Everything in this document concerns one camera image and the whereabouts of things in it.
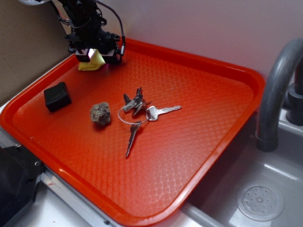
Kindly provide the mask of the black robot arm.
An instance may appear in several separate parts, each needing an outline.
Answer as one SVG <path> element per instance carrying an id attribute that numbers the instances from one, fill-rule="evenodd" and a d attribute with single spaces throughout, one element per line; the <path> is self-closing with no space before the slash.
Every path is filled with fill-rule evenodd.
<path id="1" fill-rule="evenodd" d="M 98 50 L 105 63 L 118 64 L 122 61 L 125 53 L 124 32 L 117 35 L 104 31 L 103 26 L 107 20 L 103 18 L 97 4 L 116 13 L 112 8 L 98 0 L 61 0 L 64 11 L 68 18 L 64 19 L 55 4 L 50 1 L 58 19 L 71 28 L 71 33 L 65 36 L 69 42 L 70 53 L 75 54 L 78 61 L 90 62 L 89 52 Z"/>

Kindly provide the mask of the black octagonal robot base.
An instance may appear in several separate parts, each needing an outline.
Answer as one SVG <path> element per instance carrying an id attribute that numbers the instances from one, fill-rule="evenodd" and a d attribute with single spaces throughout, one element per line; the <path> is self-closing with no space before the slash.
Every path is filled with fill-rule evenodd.
<path id="1" fill-rule="evenodd" d="M 22 145 L 0 149 L 0 225 L 11 226 L 36 200 L 43 162 Z"/>

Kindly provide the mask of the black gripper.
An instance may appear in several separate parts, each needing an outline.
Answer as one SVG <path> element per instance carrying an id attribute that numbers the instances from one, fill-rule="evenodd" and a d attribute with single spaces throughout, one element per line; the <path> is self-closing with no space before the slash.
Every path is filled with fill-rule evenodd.
<path id="1" fill-rule="evenodd" d="M 120 63 L 121 51 L 118 45 L 120 36 L 104 31 L 100 25 L 85 25 L 72 29 L 65 37 L 70 47 L 76 49 L 75 56 L 79 62 L 90 62 L 97 49 L 105 63 Z"/>

